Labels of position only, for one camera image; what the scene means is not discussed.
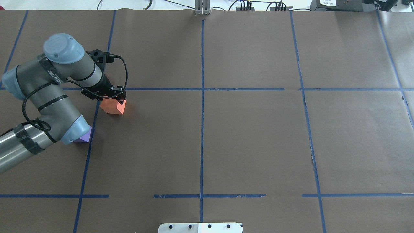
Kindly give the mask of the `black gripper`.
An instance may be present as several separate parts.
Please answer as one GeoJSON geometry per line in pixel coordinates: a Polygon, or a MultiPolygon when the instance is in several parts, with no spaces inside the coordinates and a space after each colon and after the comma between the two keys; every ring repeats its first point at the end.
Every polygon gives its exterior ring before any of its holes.
{"type": "Polygon", "coordinates": [[[106,75],[94,86],[86,87],[81,94],[89,99],[102,99],[102,97],[113,97],[120,104],[124,104],[126,100],[126,91],[120,90],[124,86],[113,86],[106,75]]]}

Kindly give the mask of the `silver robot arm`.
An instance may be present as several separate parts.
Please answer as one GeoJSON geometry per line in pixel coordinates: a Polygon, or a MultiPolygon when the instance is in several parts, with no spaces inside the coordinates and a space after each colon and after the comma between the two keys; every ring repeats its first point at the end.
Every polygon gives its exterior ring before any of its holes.
{"type": "Polygon", "coordinates": [[[4,73],[4,88],[22,100],[25,122],[1,135],[1,173],[56,142],[68,145],[88,134],[91,127],[61,85],[72,83],[89,99],[123,104],[126,85],[114,86],[105,75],[115,59],[126,64],[120,55],[85,51],[71,35],[57,33],[44,42],[42,54],[4,73]]]}

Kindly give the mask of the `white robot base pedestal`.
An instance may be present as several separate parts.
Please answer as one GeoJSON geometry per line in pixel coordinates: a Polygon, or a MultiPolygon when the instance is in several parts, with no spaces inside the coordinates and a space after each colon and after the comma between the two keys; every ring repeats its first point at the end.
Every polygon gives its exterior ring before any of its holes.
{"type": "Polygon", "coordinates": [[[164,223],[158,233],[243,233],[242,223],[208,222],[208,223],[164,223]]]}

